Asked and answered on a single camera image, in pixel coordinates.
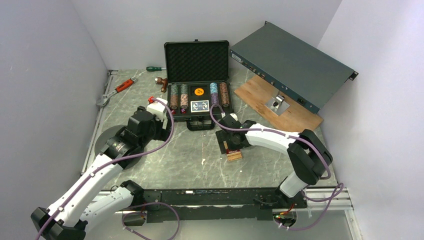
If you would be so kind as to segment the red playing card deck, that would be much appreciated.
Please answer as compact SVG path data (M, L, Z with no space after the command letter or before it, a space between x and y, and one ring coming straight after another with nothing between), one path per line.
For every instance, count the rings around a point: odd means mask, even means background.
M229 162L240 160L243 158L240 149L230 150L226 141L223 142L223 145L225 149L226 158Z

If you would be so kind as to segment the orange chip stack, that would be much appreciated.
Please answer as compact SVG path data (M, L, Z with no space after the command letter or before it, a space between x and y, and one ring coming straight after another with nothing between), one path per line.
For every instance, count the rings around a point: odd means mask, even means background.
M180 96L180 108L187 109L188 108L188 100L189 96L187 93L182 93Z

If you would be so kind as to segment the blue playing card deck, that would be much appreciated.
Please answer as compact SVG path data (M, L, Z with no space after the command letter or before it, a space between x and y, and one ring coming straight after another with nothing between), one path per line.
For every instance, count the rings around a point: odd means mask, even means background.
M191 113L204 113L210 111L209 100L194 100L190 101L190 112Z

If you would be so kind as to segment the blue yellow chip stack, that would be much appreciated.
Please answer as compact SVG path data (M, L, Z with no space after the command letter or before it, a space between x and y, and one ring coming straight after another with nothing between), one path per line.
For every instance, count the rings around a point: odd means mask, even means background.
M188 95L188 92L189 92L188 85L187 84L182 84L180 86L180 94L181 95Z

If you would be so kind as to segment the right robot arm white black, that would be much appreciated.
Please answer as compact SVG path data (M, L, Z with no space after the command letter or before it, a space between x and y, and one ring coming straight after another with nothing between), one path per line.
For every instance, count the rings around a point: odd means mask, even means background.
M279 184L275 194L276 203L282 208L289 207L301 190L331 177L330 165L333 157L310 129L288 132L266 127L255 121L241 124L231 115L226 115L215 123L225 132L236 135L240 143L288 155L293 172Z

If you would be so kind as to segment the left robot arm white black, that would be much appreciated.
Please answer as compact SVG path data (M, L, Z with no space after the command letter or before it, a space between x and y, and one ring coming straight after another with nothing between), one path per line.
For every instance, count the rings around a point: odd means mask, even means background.
M95 203L92 201L111 179L151 153L145 151L150 141L162 141L164 147L173 133L173 114L159 101L138 107L126 125L105 130L96 141L97 155L86 172L49 207L38 207L31 214L38 231L35 238L83 240L115 212L139 209L144 203L144 189L132 180L124 181Z

